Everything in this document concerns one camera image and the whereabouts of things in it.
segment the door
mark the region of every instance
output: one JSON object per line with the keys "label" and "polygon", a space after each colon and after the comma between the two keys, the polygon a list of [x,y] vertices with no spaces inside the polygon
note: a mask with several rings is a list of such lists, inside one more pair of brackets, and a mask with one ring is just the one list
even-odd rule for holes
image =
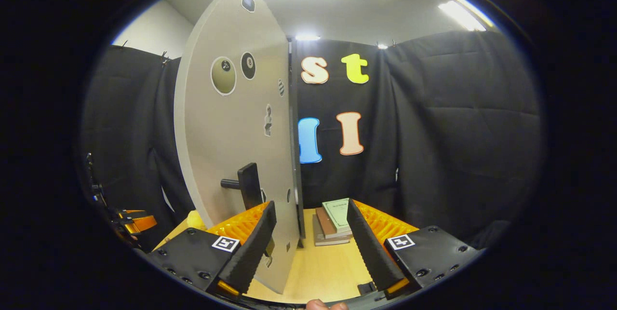
{"label": "door", "polygon": [[174,129],[185,182],[207,227],[245,210],[238,169],[255,162],[277,224],[255,278],[282,293],[299,239],[290,128],[288,42],[263,0],[214,0],[187,42]]}

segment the circular sticker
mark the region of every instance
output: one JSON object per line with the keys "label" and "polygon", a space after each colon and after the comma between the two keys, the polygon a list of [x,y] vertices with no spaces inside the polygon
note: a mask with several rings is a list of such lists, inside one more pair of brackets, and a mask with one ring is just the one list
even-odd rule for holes
{"label": "circular sticker", "polygon": [[214,89],[220,95],[229,95],[236,88],[236,69],[227,57],[218,57],[212,63],[210,78]]}
{"label": "circular sticker", "polygon": [[242,74],[249,80],[255,77],[255,58],[248,52],[242,55]]}
{"label": "circular sticker", "polygon": [[231,69],[231,66],[227,60],[223,60],[221,62],[221,68],[223,68],[224,71],[229,71],[229,69]]}

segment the keyhole sticker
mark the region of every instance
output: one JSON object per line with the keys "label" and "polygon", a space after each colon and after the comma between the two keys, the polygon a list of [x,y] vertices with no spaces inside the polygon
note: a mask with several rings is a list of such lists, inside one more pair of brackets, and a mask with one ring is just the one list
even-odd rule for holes
{"label": "keyhole sticker", "polygon": [[266,117],[264,117],[264,134],[266,136],[272,135],[272,107],[268,104],[266,106]]}

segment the black fabric backdrop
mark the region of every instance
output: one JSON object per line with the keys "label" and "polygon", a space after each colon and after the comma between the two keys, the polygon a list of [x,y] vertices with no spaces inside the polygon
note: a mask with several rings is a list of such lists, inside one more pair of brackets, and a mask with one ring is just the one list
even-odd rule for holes
{"label": "black fabric backdrop", "polygon": [[179,59],[163,66],[160,55],[111,46],[95,69],[84,102],[84,160],[92,153],[94,176],[109,205],[154,215],[157,225],[139,237],[145,249],[154,248],[194,209],[174,137],[178,66]]}
{"label": "black fabric backdrop", "polygon": [[[347,78],[346,64],[341,58],[359,54],[368,62],[362,73],[369,77],[363,84]],[[322,202],[339,198],[355,198],[367,205],[397,214],[403,211],[395,205],[397,189],[396,111],[388,68],[376,46],[352,42],[319,40],[298,41],[292,60],[322,57],[330,74],[323,84],[307,84],[300,73],[294,75],[298,89],[298,119],[315,117],[317,149],[322,155],[319,163],[300,165],[302,196],[305,208],[318,207]],[[343,156],[342,128],[337,114],[359,112],[360,143],[364,151]]]}
{"label": "black fabric backdrop", "polygon": [[[352,83],[341,58],[367,60],[370,79]],[[322,57],[330,74],[306,84],[298,117],[320,120],[320,163],[300,166],[304,207],[351,197],[417,227],[439,225],[482,248],[525,203],[542,159],[533,80],[507,38],[454,31],[385,50],[336,40],[296,42],[293,67]],[[112,46],[86,99],[82,142],[110,204],[145,209],[154,247],[194,209],[174,140],[179,60]],[[364,151],[342,156],[342,112],[359,112]],[[398,181],[395,172],[399,169]],[[163,201],[165,190],[172,212]]]}
{"label": "black fabric backdrop", "polygon": [[[351,197],[483,247],[526,202],[542,159],[538,100],[505,36],[452,31],[385,50],[333,40],[296,48],[294,60],[323,57],[330,73],[324,84],[295,75],[299,118],[320,120],[322,162],[300,166],[305,207]],[[346,77],[341,58],[352,53],[368,61],[365,84]],[[339,154],[335,115],[346,111],[362,115],[361,154]]]}

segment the green book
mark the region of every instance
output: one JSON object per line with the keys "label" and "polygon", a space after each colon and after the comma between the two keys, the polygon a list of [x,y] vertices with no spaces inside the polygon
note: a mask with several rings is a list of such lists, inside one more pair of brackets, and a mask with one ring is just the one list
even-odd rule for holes
{"label": "green book", "polygon": [[332,200],[330,202],[322,203],[324,210],[326,210],[326,213],[328,213],[328,216],[330,216],[332,223],[335,225],[337,233],[351,231],[351,228],[347,223],[348,204],[349,198]]}

